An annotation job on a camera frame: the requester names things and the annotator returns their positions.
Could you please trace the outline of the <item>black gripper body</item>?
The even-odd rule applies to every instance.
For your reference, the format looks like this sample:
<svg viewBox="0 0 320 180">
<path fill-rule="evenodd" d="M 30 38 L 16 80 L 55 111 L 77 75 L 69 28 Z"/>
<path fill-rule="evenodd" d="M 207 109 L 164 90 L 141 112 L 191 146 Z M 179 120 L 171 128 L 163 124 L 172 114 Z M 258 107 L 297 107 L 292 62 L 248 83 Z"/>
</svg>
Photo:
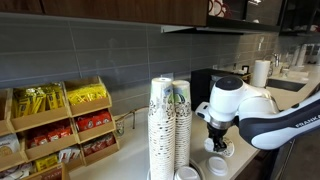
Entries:
<svg viewBox="0 0 320 180">
<path fill-rule="evenodd" d="M 224 135 L 227 133 L 226 129 L 217 129 L 210 124 L 207 124 L 209 137 L 213 140 L 216 147 L 226 147 L 226 143 L 223 141 Z"/>
</svg>

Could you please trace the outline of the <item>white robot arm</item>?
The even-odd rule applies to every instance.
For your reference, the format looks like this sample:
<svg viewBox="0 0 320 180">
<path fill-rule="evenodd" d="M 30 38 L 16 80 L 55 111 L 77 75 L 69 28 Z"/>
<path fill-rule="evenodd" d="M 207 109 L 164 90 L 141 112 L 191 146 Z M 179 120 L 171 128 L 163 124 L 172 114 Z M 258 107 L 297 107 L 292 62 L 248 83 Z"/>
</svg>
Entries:
<svg viewBox="0 0 320 180">
<path fill-rule="evenodd" d="M 223 137 L 232 126 L 251 146 L 273 150 L 320 127 L 320 93 L 281 111 L 268 90 L 226 76 L 213 85 L 210 100 L 199 104 L 195 114 L 207 122 L 211 152 L 227 148 Z"/>
</svg>

